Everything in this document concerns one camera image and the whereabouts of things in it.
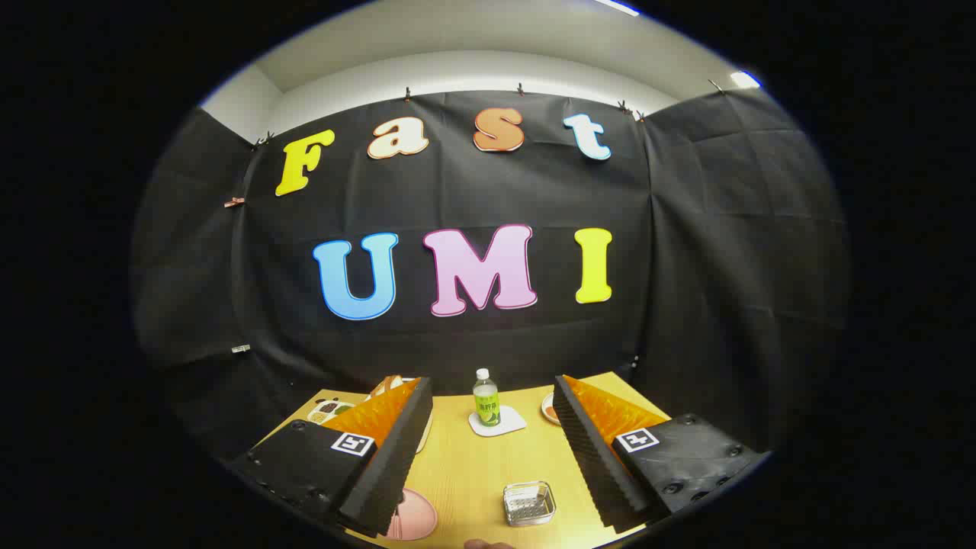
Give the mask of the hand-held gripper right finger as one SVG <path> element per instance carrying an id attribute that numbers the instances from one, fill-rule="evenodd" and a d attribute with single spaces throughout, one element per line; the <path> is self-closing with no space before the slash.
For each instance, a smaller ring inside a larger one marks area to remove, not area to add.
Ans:
<path id="1" fill-rule="evenodd" d="M 555 378 L 554 410 L 602 524 L 616 532 L 689 514 L 767 458 L 701 415 L 666 419 L 567 375 Z"/>

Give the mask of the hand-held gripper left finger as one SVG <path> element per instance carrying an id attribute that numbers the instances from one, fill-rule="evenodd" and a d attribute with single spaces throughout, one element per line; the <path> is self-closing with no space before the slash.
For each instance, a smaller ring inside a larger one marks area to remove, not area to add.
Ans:
<path id="1" fill-rule="evenodd" d="M 293 419 L 230 462 L 251 489 L 321 528 L 387 531 L 432 413 L 412 379 L 322 424 Z"/>

